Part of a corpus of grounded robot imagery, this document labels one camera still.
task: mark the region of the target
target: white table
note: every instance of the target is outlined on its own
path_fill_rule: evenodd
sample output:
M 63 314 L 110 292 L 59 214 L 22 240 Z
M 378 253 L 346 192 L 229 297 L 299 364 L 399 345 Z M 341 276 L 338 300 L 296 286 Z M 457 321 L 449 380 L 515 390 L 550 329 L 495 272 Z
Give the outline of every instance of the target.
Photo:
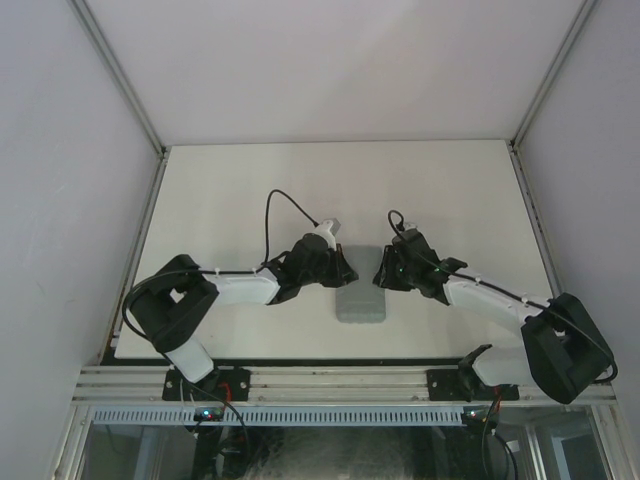
M 318 220 L 337 217 L 343 245 L 389 243 L 386 214 L 396 208 L 420 226 L 440 257 L 460 258 L 514 289 L 550 295 L 506 145 L 498 140 L 174 147 L 137 281 L 180 253 L 205 268 L 257 265 L 273 188 Z M 274 197 L 272 255 L 310 228 Z M 382 323 L 338 322 L 334 291 L 310 286 L 278 306 L 214 306 L 196 335 L 212 357 L 227 359 L 440 358 L 518 341 L 486 318 L 415 291 L 386 295 Z M 124 326 L 116 357 L 158 354 Z

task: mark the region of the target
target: perforated metal strip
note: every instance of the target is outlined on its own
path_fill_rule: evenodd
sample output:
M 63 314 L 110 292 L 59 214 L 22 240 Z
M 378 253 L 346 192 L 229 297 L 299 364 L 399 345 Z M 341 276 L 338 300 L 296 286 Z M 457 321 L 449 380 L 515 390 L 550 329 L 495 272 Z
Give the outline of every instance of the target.
M 236 407 L 247 426 L 456 426 L 462 424 L 462 407 Z M 95 423 L 136 425 L 194 425 L 193 407 L 102 407 Z M 238 426 L 226 409 L 221 421 L 202 425 Z

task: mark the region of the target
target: robotic arm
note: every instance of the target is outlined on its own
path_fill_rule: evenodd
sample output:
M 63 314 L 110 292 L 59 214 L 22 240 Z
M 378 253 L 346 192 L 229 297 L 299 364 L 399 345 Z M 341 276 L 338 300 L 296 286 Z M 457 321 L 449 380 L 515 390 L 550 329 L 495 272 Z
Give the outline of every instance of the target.
M 123 303 L 123 318 L 189 382 L 196 383 L 214 370 L 211 357 L 193 337 L 212 305 L 277 305 L 312 283 L 337 288 L 358 279 L 336 242 L 339 228 L 336 219 L 323 221 L 291 251 L 252 272 L 201 270 L 189 255 L 178 255 L 133 288 Z M 127 309 L 144 333 L 131 325 Z
M 523 345 L 515 348 L 482 345 L 460 362 L 461 385 L 469 397 L 482 385 L 537 384 L 552 399 L 568 404 L 609 366 L 615 375 L 613 354 L 576 297 L 514 294 L 460 260 L 441 260 L 415 225 L 404 219 L 394 225 L 392 213 L 398 212 L 389 213 L 396 236 L 385 247 L 376 285 L 417 289 L 444 305 L 483 314 L 522 339 Z

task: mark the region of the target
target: white panel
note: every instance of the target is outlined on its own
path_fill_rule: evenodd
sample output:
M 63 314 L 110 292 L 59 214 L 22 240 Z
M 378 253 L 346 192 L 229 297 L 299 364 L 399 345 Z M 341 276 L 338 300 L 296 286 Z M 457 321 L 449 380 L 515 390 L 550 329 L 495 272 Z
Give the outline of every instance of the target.
M 174 147 L 144 247 L 138 280 L 188 253 L 204 267 L 249 268 L 264 256 L 264 205 L 272 188 L 311 215 L 337 217 L 344 245 L 383 246 L 386 214 L 400 209 L 443 256 L 514 289 L 549 287 L 507 148 L 502 141 L 368 142 Z M 313 227 L 274 198 L 271 253 Z M 212 308 L 197 337 L 214 357 L 410 358 L 465 355 L 516 337 L 480 315 L 417 292 L 387 292 L 387 319 L 345 324 L 334 291 L 305 287 L 276 306 Z M 155 357 L 125 329 L 117 356 Z
M 90 0 L 165 143 L 510 138 L 581 0 Z
M 3 7 L 0 477 L 42 479 L 157 162 L 66 3 Z
M 640 3 L 601 2 L 524 144 L 566 288 L 617 356 L 640 440 Z

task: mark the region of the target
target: gray object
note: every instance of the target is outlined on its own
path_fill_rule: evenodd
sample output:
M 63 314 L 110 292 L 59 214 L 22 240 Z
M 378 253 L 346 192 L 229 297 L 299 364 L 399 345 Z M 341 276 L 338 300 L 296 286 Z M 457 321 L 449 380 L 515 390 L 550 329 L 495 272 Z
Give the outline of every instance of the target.
M 336 317 L 344 323 L 379 323 L 387 318 L 385 290 L 374 285 L 382 262 L 382 248 L 367 245 L 343 247 L 349 265 L 359 280 L 336 289 Z

